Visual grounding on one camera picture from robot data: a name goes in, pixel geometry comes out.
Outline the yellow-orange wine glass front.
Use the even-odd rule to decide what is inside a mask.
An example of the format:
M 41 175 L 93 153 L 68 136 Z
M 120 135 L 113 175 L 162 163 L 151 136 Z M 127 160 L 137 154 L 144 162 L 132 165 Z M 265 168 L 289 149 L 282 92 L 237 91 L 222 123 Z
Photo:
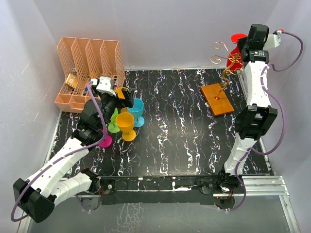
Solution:
M 121 94 L 121 89 L 122 89 L 122 88 L 126 88 L 126 87 L 119 87 L 119 88 L 117 88 L 116 91 L 115 91 L 116 94 L 117 94 L 118 99 L 119 99 L 119 96 L 120 96 L 120 94 Z M 124 107 L 124 106 L 122 105 L 120 99 L 119 99 L 119 102 L 118 102 L 118 104 L 117 104 L 117 108 L 120 109 L 121 113 L 126 113 L 126 112 L 128 112 L 127 107 Z

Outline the red wine glass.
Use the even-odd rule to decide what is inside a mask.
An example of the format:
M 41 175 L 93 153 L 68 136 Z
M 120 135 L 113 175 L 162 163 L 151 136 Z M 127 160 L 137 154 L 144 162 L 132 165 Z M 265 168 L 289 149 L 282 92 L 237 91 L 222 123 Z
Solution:
M 246 34 L 236 33 L 231 36 L 231 41 L 236 45 L 235 49 L 229 53 L 226 66 L 229 68 L 230 72 L 235 72 L 243 68 L 242 55 L 239 50 L 238 40 L 247 37 Z

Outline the cyan wine glass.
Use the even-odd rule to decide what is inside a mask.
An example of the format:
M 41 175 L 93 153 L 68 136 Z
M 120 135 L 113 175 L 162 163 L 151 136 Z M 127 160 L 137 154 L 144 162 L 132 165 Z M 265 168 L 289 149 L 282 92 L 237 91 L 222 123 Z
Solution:
M 127 108 L 128 112 L 134 117 L 134 127 L 139 128 L 144 125 L 145 120 L 142 116 L 144 112 L 144 103 L 141 99 L 134 98 L 132 108 Z

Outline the orange wine glass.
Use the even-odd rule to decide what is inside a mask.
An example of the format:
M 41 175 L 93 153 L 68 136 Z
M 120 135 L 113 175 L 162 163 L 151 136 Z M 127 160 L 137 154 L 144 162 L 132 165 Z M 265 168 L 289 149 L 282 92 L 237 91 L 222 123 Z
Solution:
M 116 117 L 116 124 L 122 132 L 122 138 L 124 141 L 130 142 L 136 138 L 136 132 L 134 131 L 134 117 L 130 113 L 120 113 Z

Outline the green wine glass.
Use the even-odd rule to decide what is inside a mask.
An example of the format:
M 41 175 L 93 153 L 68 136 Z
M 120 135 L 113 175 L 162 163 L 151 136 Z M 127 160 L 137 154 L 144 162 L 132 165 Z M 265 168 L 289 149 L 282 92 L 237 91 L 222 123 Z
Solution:
M 110 123 L 108 124 L 108 131 L 111 133 L 118 133 L 120 131 L 116 124 L 116 117 L 119 115 L 118 109 L 115 108 L 113 115 L 111 116 Z

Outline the magenta wine glass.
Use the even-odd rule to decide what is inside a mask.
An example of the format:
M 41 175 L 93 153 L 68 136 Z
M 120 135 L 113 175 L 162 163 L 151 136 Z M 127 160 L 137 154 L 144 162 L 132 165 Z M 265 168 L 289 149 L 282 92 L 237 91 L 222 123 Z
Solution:
M 103 133 L 106 133 L 105 138 L 103 141 L 99 143 L 99 147 L 101 148 L 107 148 L 112 144 L 112 137 L 107 133 L 106 129 L 101 129 Z

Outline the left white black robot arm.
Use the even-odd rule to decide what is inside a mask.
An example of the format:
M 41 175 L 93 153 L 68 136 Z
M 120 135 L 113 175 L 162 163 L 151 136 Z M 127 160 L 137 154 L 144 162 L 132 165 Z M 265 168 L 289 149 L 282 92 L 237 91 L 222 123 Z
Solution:
M 15 205 L 11 212 L 11 220 L 16 208 L 20 208 L 36 223 L 44 221 L 55 206 L 66 199 L 80 193 L 94 194 L 100 189 L 99 177 L 88 169 L 78 175 L 61 181 L 65 174 L 80 159 L 104 140 L 107 135 L 106 124 L 116 108 L 134 105 L 134 89 L 121 88 L 124 95 L 100 93 L 99 99 L 91 97 L 84 104 L 76 130 L 69 139 L 41 169 L 26 180 L 17 179 L 13 184 Z

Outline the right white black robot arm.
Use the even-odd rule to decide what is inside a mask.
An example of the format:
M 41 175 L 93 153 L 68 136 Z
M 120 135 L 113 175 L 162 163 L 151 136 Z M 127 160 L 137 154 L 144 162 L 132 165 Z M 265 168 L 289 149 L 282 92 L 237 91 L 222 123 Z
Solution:
M 247 104 L 235 120 L 235 142 L 230 156 L 218 173 L 217 188 L 224 193 L 238 188 L 242 170 L 251 148 L 264 136 L 277 117 L 267 94 L 269 52 L 266 42 L 273 36 L 269 27 L 252 24 L 248 36 L 238 40 L 242 55 L 243 77 L 247 85 Z

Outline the yellow tag in organizer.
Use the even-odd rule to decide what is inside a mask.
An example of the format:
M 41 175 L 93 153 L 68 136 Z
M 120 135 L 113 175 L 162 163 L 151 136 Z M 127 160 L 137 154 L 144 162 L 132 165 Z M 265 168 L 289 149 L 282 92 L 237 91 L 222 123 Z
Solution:
M 70 86 L 71 88 L 75 88 L 78 84 L 78 77 L 70 73 L 66 78 L 65 84 Z

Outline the peach plastic file organizer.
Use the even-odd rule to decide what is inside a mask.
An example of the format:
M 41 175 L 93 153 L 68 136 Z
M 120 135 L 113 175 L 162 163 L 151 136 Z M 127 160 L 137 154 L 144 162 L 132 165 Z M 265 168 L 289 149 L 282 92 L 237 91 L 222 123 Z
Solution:
M 55 104 L 62 112 L 81 113 L 90 100 L 86 84 L 100 76 L 113 78 L 114 90 L 123 87 L 126 75 L 120 42 L 76 37 L 62 37 L 57 46 L 65 81 L 72 73 L 78 77 L 75 88 L 62 85 Z

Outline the black front base bar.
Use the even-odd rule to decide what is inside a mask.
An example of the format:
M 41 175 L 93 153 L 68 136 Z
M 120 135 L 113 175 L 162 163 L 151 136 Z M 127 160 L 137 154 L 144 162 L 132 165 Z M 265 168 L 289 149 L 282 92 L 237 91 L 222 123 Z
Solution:
M 124 203 L 199 203 L 214 204 L 218 194 L 217 177 L 183 176 L 102 176 L 102 205 Z

